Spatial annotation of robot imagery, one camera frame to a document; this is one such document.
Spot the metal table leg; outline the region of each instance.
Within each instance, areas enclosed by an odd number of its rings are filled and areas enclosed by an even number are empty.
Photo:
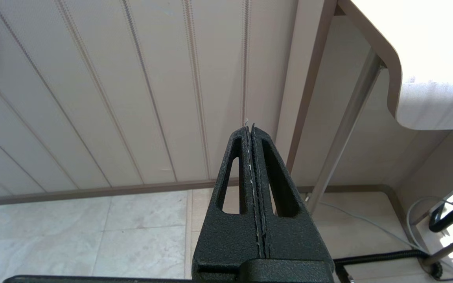
[[[354,126],[356,125],[359,115],[365,106],[370,92],[372,91],[376,78],[379,76],[381,63],[382,61],[380,57],[374,50],[370,49],[370,52],[366,57],[365,64],[363,64],[363,69],[357,79],[356,86],[352,92],[349,104],[347,104],[347,108],[345,109],[340,126],[338,127],[333,143],[331,144],[326,160],[324,161],[324,165],[322,165],[316,185],[312,191],[308,206],[311,214],[316,209],[322,194],[328,186],[338,161],[342,156],[345,145],[347,145],[347,141],[354,130]]]
[[[443,249],[437,251],[435,254],[432,256],[426,258],[425,260],[422,261],[424,265],[432,265],[433,263],[441,260],[442,258],[448,256],[453,252],[453,243],[450,245],[444,247]]]

